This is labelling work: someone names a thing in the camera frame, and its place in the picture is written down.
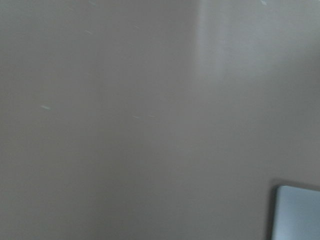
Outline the grey laptop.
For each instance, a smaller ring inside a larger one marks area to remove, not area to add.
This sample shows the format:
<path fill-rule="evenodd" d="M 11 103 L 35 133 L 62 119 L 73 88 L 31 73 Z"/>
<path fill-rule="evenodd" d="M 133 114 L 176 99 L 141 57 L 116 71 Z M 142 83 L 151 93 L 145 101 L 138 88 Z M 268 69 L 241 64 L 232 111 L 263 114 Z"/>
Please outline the grey laptop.
<path fill-rule="evenodd" d="M 272 240 L 320 239 L 320 192 L 280 185 L 276 188 Z"/>

